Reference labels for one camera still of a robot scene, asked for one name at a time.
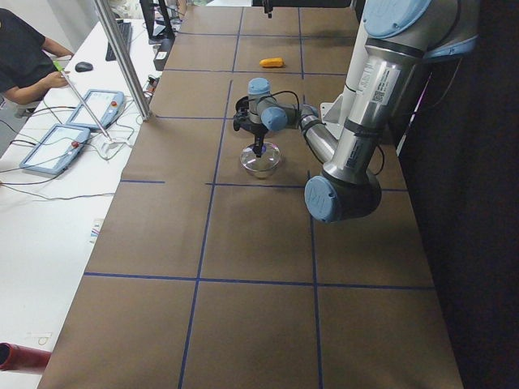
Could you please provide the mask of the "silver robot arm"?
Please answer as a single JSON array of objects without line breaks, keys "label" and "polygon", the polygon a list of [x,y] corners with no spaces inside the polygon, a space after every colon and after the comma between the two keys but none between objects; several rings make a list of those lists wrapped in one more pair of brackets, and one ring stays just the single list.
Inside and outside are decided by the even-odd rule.
[{"label": "silver robot arm", "polygon": [[251,150],[262,156],[268,132],[296,126],[323,165],[305,186],[307,210],[324,223],[367,216],[381,200],[368,165],[414,69],[470,52],[479,11],[477,1],[367,1],[343,92],[332,104],[284,105],[266,79],[255,78],[236,103],[233,127],[252,133]]}]

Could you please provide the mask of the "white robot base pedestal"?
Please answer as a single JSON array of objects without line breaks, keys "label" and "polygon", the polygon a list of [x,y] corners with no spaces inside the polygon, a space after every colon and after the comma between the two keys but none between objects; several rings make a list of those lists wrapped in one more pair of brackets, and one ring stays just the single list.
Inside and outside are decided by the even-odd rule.
[{"label": "white robot base pedestal", "polygon": [[335,139],[341,137],[345,120],[350,113],[350,108],[351,103],[343,101],[343,94],[340,94],[334,102],[320,103],[321,121]]}]

